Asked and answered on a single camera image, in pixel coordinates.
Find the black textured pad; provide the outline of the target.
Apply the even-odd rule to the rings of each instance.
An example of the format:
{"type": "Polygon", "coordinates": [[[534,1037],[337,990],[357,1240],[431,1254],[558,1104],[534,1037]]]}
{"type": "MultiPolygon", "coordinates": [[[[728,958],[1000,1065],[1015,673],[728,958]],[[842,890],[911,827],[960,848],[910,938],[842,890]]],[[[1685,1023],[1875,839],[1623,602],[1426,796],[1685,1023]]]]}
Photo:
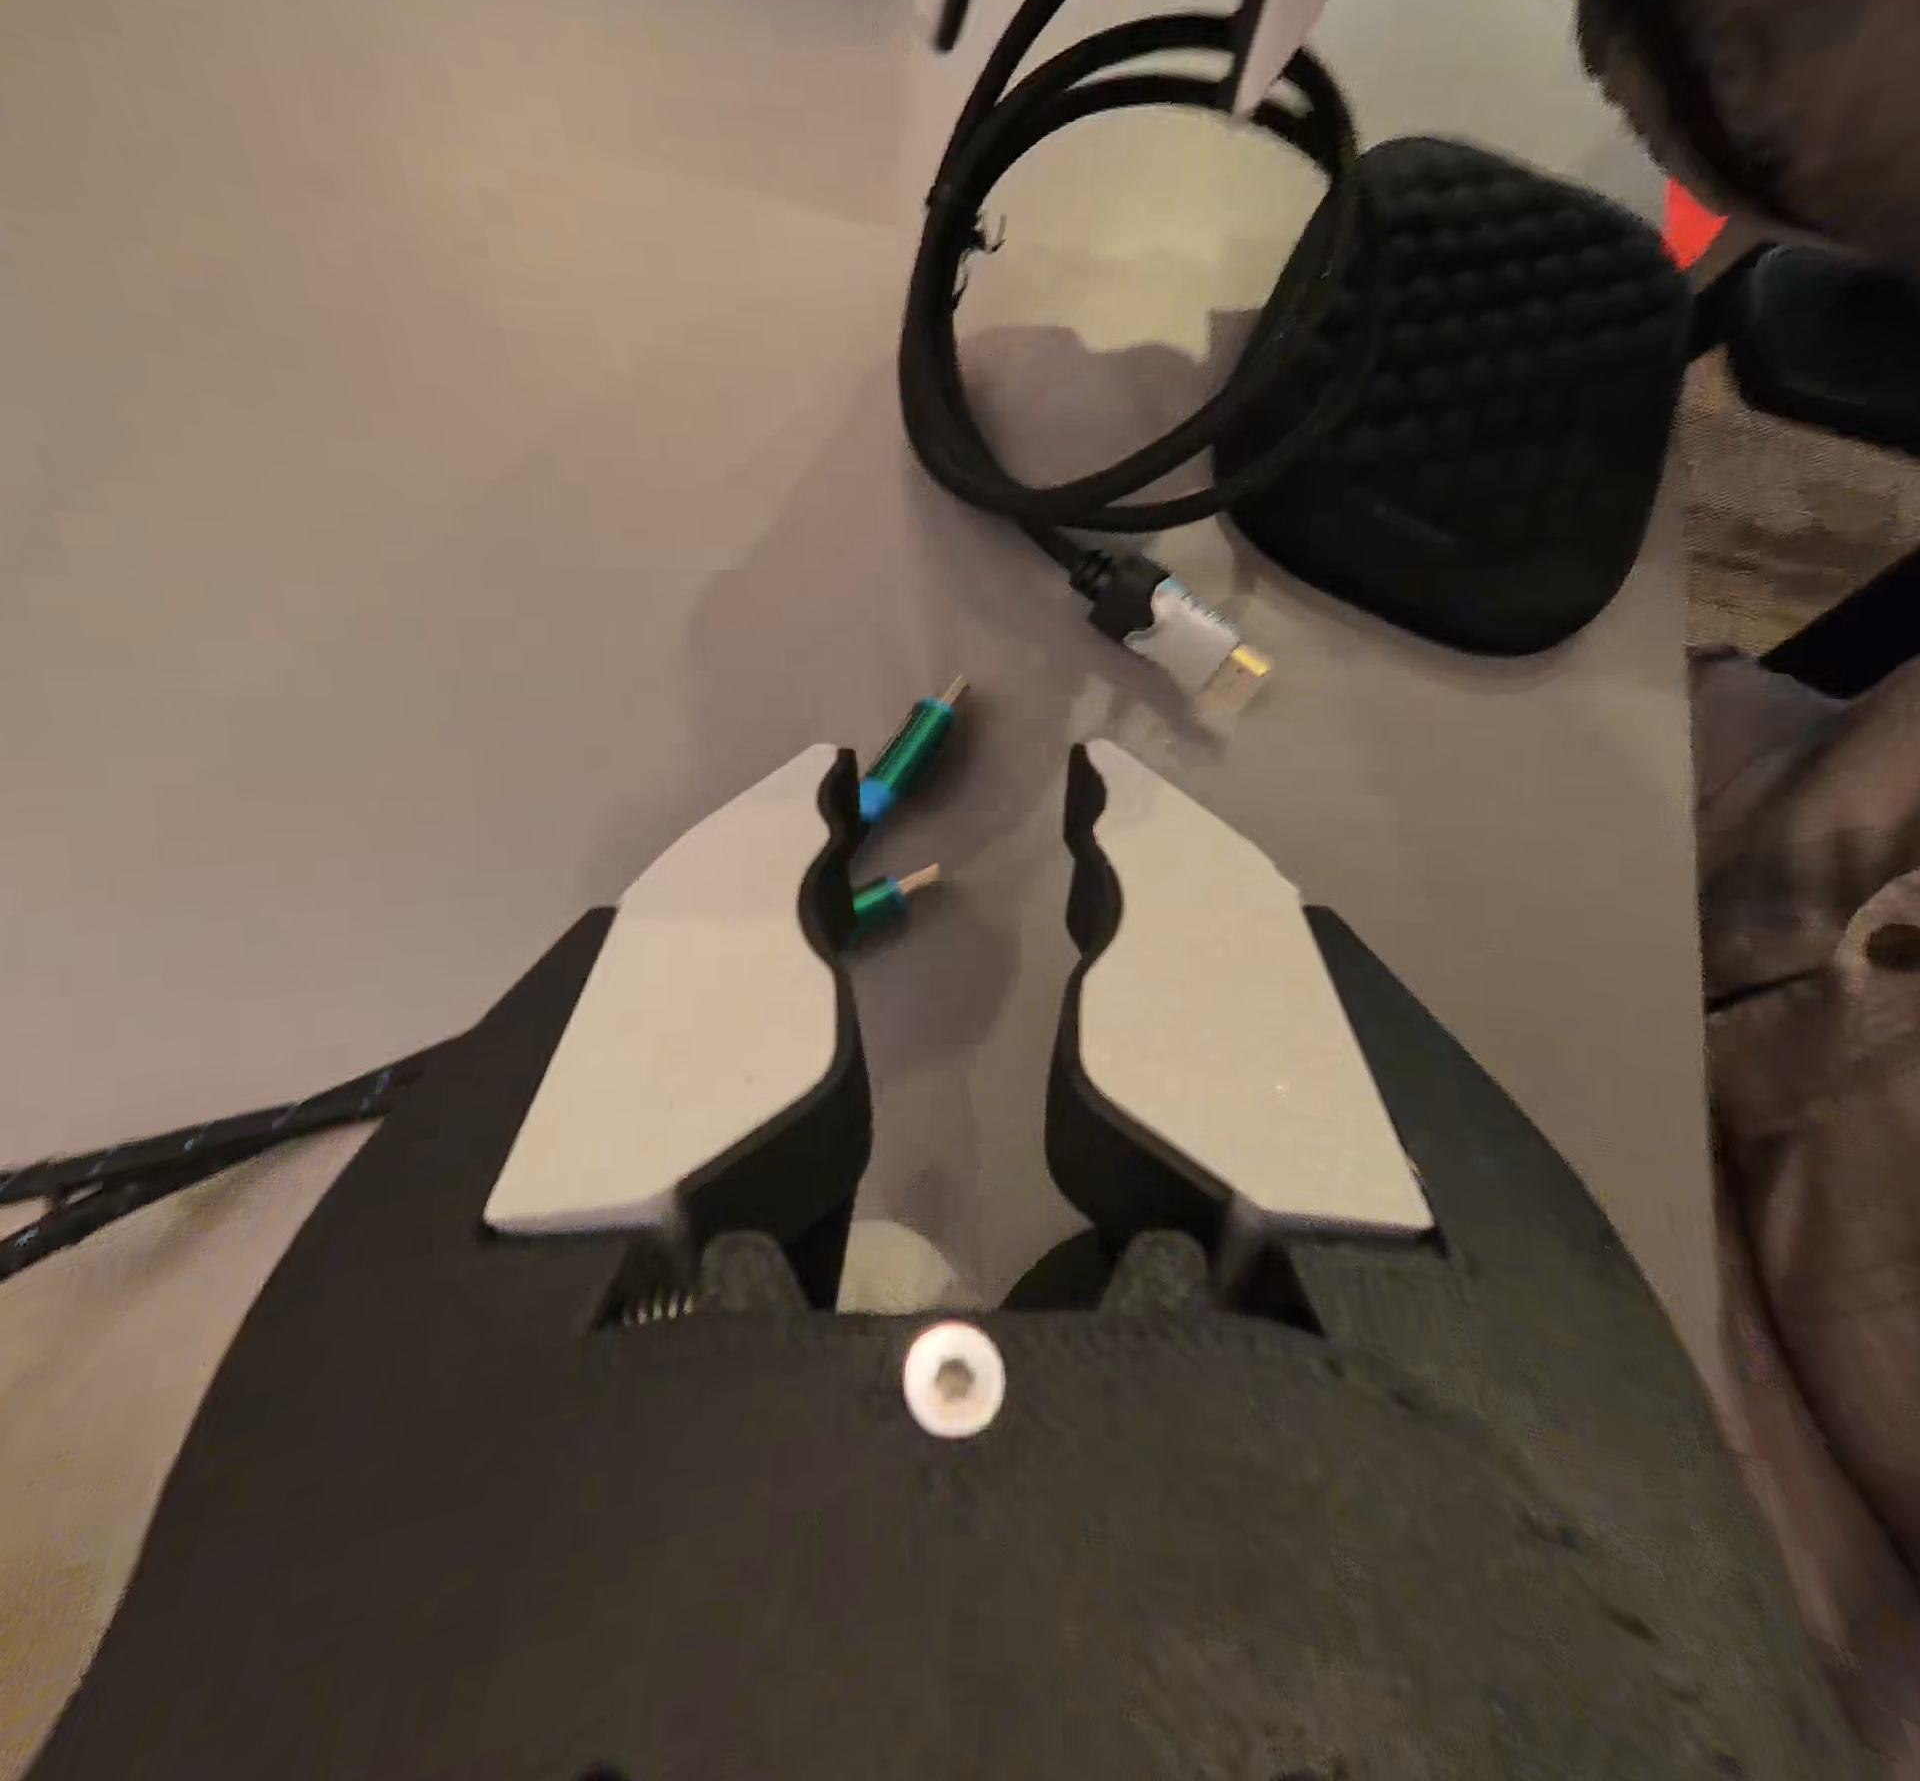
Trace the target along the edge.
{"type": "Polygon", "coordinates": [[[1380,140],[1358,190],[1328,321],[1216,434],[1214,482],[1333,413],[1228,523],[1413,636],[1557,648],[1639,561],[1691,360],[1685,275],[1646,218],[1470,140],[1380,140]]]}

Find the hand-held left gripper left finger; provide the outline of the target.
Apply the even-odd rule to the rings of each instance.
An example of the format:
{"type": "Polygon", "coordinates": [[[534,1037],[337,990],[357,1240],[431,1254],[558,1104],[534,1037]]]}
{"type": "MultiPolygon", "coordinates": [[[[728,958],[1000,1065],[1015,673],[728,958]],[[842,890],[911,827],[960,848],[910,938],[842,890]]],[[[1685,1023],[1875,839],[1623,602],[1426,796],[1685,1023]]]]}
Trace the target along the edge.
{"type": "Polygon", "coordinates": [[[872,1096],[844,973],[858,765],[813,742],[620,896],[491,1182],[503,1237],[798,1242],[844,1217],[872,1096]]]}

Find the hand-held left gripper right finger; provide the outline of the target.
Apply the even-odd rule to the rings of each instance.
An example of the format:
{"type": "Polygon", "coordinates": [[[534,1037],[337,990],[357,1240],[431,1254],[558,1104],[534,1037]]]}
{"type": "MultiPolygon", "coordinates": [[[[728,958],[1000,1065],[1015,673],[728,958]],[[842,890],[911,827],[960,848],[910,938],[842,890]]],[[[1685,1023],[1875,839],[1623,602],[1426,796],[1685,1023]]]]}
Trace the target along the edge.
{"type": "Polygon", "coordinates": [[[1064,842],[1044,1163],[1095,1237],[1434,1235],[1299,883],[1110,739],[1072,748],[1064,842]]]}

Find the black office chair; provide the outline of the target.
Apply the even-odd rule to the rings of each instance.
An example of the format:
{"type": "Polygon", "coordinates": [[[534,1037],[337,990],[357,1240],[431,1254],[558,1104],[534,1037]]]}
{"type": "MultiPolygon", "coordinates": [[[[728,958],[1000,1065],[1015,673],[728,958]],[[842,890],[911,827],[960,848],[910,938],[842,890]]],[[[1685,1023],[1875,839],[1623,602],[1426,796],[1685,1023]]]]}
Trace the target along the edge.
{"type": "Polygon", "coordinates": [[[1726,357],[1745,406],[1916,458],[1916,287],[1765,240],[1691,301],[1691,357],[1726,357]]]}

